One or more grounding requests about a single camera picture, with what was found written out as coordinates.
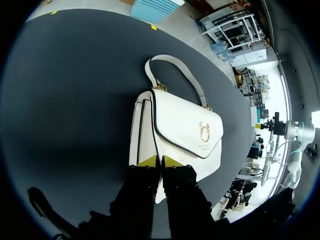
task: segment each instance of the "gold clasp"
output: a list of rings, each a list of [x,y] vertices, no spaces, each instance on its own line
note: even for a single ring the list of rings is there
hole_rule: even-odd
[[[212,111],[212,108],[211,108],[209,105],[204,106],[204,108],[205,108],[205,109],[208,109],[208,110],[211,111],[211,112],[213,112],[213,111]]]
[[[156,87],[154,87],[154,89],[158,89],[164,92],[167,92],[167,87],[165,85],[162,85],[161,83],[158,83]]]
[[[209,138],[210,138],[209,123],[207,123],[206,125],[203,125],[202,122],[200,122],[200,137],[204,143],[209,141]]]

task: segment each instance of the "handbag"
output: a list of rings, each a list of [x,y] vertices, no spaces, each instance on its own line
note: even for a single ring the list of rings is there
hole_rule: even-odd
[[[167,92],[150,69],[150,62],[159,60],[175,65],[184,74],[196,90],[201,106]],[[129,165],[138,165],[153,156],[160,160],[167,156],[184,166],[191,165],[197,182],[211,175],[220,167],[224,130],[200,84],[188,67],[171,55],[154,55],[144,69],[152,88],[141,93],[134,106]],[[160,180],[155,202],[165,198]]]

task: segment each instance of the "handbag flap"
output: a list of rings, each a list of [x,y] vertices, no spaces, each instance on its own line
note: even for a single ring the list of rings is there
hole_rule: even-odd
[[[224,134],[220,116],[168,92],[152,89],[156,132],[167,142],[207,158]]]

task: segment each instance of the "dark gray tabletop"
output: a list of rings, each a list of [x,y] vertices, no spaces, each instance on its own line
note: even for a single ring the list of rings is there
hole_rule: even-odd
[[[90,210],[109,214],[129,161],[135,99],[151,86],[144,64],[161,53],[190,68],[222,118],[221,167],[199,183],[215,205],[241,168],[254,129],[249,103],[212,62],[145,22],[107,11],[64,10],[25,24],[3,75],[2,144],[13,187],[50,234],[58,231],[31,208],[27,189],[41,189],[76,226]],[[170,93],[199,103],[174,66],[151,67]],[[154,210],[153,237],[169,237],[166,201]]]

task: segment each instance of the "blue box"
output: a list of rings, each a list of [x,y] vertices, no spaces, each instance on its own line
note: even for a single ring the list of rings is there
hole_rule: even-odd
[[[157,24],[178,7],[180,5],[171,0],[136,0],[130,16]]]

